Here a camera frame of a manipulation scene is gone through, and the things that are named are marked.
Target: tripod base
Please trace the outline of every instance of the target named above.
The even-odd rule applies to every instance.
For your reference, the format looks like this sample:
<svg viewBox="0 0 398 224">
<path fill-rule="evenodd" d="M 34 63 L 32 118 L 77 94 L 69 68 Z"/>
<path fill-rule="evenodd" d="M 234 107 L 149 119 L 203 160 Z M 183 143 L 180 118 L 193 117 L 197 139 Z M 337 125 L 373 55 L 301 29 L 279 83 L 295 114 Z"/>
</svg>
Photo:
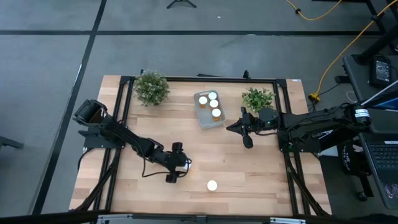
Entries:
<svg viewBox="0 0 398 224">
<path fill-rule="evenodd" d="M 194 8 L 197 7 L 194 3 L 190 2 L 189 0 L 174 0 L 173 2 L 171 2 L 171 3 L 166 7 L 166 9 L 170 9 L 170 7 L 172 7 L 173 4 L 176 3 L 176 2 L 183 2 L 183 1 L 189 3 L 189 4 L 190 4 L 192 7 L 194 7 Z"/>
</svg>

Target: white lid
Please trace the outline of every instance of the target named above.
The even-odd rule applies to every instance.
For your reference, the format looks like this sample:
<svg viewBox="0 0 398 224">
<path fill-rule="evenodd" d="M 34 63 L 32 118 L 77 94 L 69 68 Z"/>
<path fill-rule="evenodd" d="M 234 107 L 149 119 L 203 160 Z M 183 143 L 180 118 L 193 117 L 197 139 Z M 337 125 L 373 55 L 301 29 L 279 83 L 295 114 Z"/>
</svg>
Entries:
<svg viewBox="0 0 398 224">
<path fill-rule="evenodd" d="M 216 108 L 216 107 L 218 106 L 218 101 L 216 101 L 216 100 L 211 100 L 211 101 L 210 101 L 210 106 L 211 106 L 212 108 Z"/>
<path fill-rule="evenodd" d="M 209 93 L 209 99 L 210 100 L 215 100 L 216 98 L 217 98 L 217 93 L 215 93 L 215 92 Z"/>
<path fill-rule="evenodd" d="M 205 96 L 202 96 L 199 98 L 199 103 L 200 104 L 206 104 L 207 103 L 207 98 Z"/>
<path fill-rule="evenodd" d="M 213 115 L 214 117 L 219 117 L 219 116 L 221 116 L 221 111 L 220 111 L 220 109 L 214 109 L 211 113 L 212 113 L 212 115 Z"/>
<path fill-rule="evenodd" d="M 207 182 L 207 189 L 209 189 L 210 191 L 215 191 L 217 189 L 217 182 L 215 182 L 214 180 Z"/>
</svg>

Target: cup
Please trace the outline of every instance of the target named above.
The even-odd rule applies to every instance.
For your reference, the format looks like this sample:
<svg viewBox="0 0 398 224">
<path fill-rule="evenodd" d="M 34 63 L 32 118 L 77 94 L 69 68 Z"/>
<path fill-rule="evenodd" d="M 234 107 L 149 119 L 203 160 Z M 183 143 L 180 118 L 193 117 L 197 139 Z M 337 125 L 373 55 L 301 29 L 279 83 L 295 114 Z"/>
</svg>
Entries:
<svg viewBox="0 0 398 224">
<path fill-rule="evenodd" d="M 217 99 L 217 93 L 215 93 L 215 92 L 210 92 L 210 93 L 209 93 L 209 99 L 210 99 L 210 100 L 215 100 L 215 99 Z"/>
<path fill-rule="evenodd" d="M 221 116 L 221 111 L 220 111 L 220 109 L 214 109 L 214 110 L 211 112 L 211 115 L 213 115 L 213 120 L 219 121 L 219 120 L 220 120 L 220 116 Z"/>
<path fill-rule="evenodd" d="M 210 107 L 213 109 L 216 109 L 218 106 L 218 101 L 217 100 L 211 100 L 210 101 Z"/>
<path fill-rule="evenodd" d="M 200 108 L 206 108 L 206 104 L 207 104 L 207 98 L 205 96 L 201 96 L 199 98 L 199 107 Z"/>
</svg>

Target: black strip on floor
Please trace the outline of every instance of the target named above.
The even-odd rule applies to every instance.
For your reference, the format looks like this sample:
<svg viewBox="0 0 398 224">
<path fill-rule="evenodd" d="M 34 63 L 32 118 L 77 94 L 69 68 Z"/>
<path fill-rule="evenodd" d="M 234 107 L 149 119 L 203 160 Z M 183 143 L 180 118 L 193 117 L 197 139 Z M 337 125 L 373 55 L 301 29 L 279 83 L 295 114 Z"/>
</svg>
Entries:
<svg viewBox="0 0 398 224">
<path fill-rule="evenodd" d="M 97 16 L 95 19 L 92 33 L 95 33 L 98 30 L 98 27 L 100 26 L 101 18 L 102 18 L 102 15 L 104 14 L 106 1 L 107 0 L 101 0 L 101 5 L 99 6 L 99 9 L 98 9 L 98 13 L 97 13 Z M 78 96 L 78 93 L 80 90 L 81 82 L 83 81 L 83 77 L 84 77 L 84 74 L 86 71 L 88 59 L 90 57 L 91 50 L 93 49 L 95 37 L 96 36 L 94 34 L 91 34 L 90 38 L 88 39 L 86 50 L 83 55 L 83 59 L 81 61 L 81 67 L 79 69 L 77 78 L 75 80 L 75 84 L 72 88 L 72 92 L 70 94 L 67 107 L 63 114 L 61 125 L 59 127 L 57 136 L 55 138 L 53 147 L 51 149 L 50 162 L 45 171 L 45 175 L 44 175 L 42 184 L 40 186 L 39 194 L 37 195 L 37 200 L 33 207 L 33 211 L 32 211 L 33 215 L 39 215 L 42 213 L 42 209 L 43 209 L 43 206 L 45 203 L 45 198 L 46 198 L 47 193 L 50 188 L 51 180 L 54 175 L 54 171 L 57 166 L 58 158 L 61 153 L 62 144 L 63 144 L 63 141 L 65 140 L 65 135 L 67 133 L 69 122 L 70 122 L 70 119 L 73 114 L 73 108 L 75 107 L 75 103 L 76 103 L 76 99 L 77 99 L 77 96 Z"/>
<path fill-rule="evenodd" d="M 351 36 L 361 31 L 277 31 L 277 30 L 0 30 L 0 35 L 302 35 Z M 362 36 L 382 35 L 366 31 Z"/>
</svg>

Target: yellow cable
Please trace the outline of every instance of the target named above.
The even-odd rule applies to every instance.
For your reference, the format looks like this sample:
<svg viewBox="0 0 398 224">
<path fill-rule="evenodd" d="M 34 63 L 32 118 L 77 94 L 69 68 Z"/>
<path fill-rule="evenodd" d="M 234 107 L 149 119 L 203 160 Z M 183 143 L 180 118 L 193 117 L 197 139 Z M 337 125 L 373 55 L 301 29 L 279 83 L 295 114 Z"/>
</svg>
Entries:
<svg viewBox="0 0 398 224">
<path fill-rule="evenodd" d="M 383 10 L 381 10 L 378 14 L 377 14 L 377 16 L 380 16 L 385 10 L 387 10 L 391 5 L 393 5 L 394 3 L 396 3 L 398 0 L 394 0 L 394 1 L 392 1 L 390 4 L 388 4 Z M 320 80 L 320 82 L 319 82 L 319 86 L 318 86 L 318 90 L 317 90 L 317 92 L 315 93 L 315 99 L 318 97 L 318 95 L 319 95 L 319 92 L 320 92 L 320 90 L 321 90 L 321 85 L 322 85 L 322 81 L 323 81 L 323 78 L 325 77 L 325 75 L 328 73 L 328 71 L 329 71 L 329 69 L 330 69 L 330 67 L 341 57 L 341 55 L 356 41 L 356 40 L 358 40 L 359 39 L 359 37 L 373 24 L 373 22 L 374 21 L 371 21 L 359 34 L 358 34 L 358 36 L 356 36 L 355 37 L 355 39 L 353 40 L 353 41 L 351 41 L 351 43 L 349 43 L 348 45 L 347 45 L 347 47 L 345 47 L 344 48 L 344 50 L 337 56 L 337 58 L 335 58 L 334 59 L 334 61 L 332 61 L 332 63 L 329 65 L 329 67 L 325 70 L 325 72 L 323 73 L 323 75 L 322 75 L 322 77 L 321 77 L 321 80 Z"/>
<path fill-rule="evenodd" d="M 293 5 L 292 2 L 290 2 L 289 0 L 286 0 L 286 1 L 287 1 L 295 10 L 297 10 L 297 8 Z M 327 11 L 324 15 L 322 15 L 322 16 L 320 16 L 320 17 L 316 17 L 316 18 L 313 18 L 313 19 L 309 19 L 309 18 L 305 17 L 300 11 L 298 12 L 298 14 L 300 14 L 300 16 L 302 16 L 304 19 L 306 19 L 306 20 L 308 20 L 308 21 L 316 21 L 316 20 L 319 20 L 319 19 L 325 17 L 327 14 L 329 14 L 329 12 L 331 12 L 332 10 L 334 10 L 335 7 L 336 7 L 337 5 L 340 4 L 341 1 L 342 1 L 342 0 L 338 1 L 338 2 L 335 4 L 335 6 L 333 6 L 331 9 L 329 9 L 329 11 Z"/>
</svg>

